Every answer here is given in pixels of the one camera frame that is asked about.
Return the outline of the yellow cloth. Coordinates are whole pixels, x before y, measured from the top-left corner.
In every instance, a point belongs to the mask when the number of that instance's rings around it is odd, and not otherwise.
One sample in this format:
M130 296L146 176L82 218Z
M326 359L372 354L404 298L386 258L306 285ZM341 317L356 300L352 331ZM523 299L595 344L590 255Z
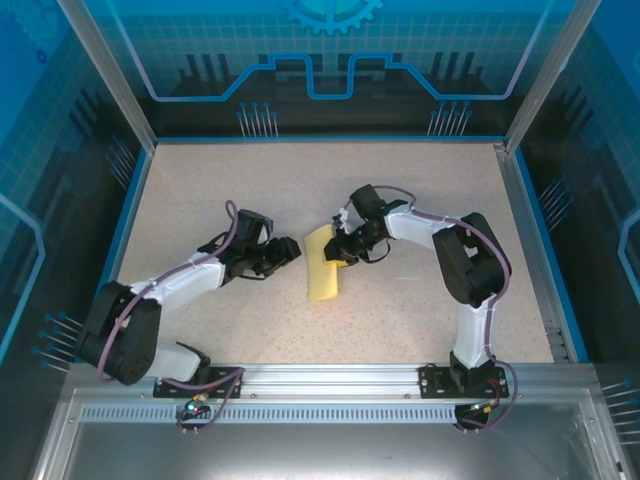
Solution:
M334 238L331 224L314 230L304 238L309 280L309 300L320 302L338 295L338 260L327 260L324 248Z

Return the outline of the aluminium mounting rail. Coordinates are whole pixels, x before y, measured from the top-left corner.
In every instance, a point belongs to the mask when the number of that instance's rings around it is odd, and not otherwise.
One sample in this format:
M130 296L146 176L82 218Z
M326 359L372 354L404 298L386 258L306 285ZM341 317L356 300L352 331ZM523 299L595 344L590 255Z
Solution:
M247 364L239 399L244 402L393 402L419 401L416 364L294 365ZM575 401L599 394L590 364L516 364L509 380L513 398L525 401ZM105 402L149 400L155 382L126 387L100 383L87 365L75 365L67 375L61 399Z

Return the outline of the aluminium side rail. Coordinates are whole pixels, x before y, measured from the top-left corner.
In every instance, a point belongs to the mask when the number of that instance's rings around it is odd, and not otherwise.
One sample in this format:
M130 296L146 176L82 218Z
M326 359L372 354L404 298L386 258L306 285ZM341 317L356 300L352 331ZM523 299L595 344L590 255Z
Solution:
M553 361L555 363L576 363L578 357L571 335L567 330L565 310L536 221L533 204L526 190L522 171L514 154L508 153L502 143L495 143L494 151Z

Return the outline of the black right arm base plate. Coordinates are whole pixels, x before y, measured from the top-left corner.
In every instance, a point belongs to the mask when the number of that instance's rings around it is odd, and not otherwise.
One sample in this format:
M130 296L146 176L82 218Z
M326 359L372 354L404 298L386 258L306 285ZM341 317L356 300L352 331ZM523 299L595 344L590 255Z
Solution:
M418 369L418 387L422 399L510 397L505 371L493 363L471 370L427 364Z

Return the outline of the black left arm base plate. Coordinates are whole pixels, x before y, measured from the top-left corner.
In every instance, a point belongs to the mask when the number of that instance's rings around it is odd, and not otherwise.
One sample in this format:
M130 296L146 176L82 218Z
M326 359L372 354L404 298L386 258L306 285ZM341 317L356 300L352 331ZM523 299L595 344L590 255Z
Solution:
M201 368L194 377L187 382L189 386L203 386L209 383L219 381L227 375L231 375L238 370L237 366L209 366L208 368ZM231 390L231 399L237 399L240 397L242 387L242 377L233 382L231 379L224 383L220 383L214 389L207 392L209 399L222 400L227 394L229 388ZM153 397L161 399L188 399L195 394L202 392L200 390L191 390L176 387L170 383L167 383L165 379L158 381L153 387Z

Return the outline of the aluminium frame post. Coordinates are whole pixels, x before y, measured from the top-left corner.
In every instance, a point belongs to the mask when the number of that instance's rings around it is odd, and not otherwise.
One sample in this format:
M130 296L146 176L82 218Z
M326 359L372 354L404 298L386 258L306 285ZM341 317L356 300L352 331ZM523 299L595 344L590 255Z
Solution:
M523 140L601 2L576 0L505 135L503 151L506 154L513 154Z
M140 104L83 0L56 0L141 146L151 155L158 143Z

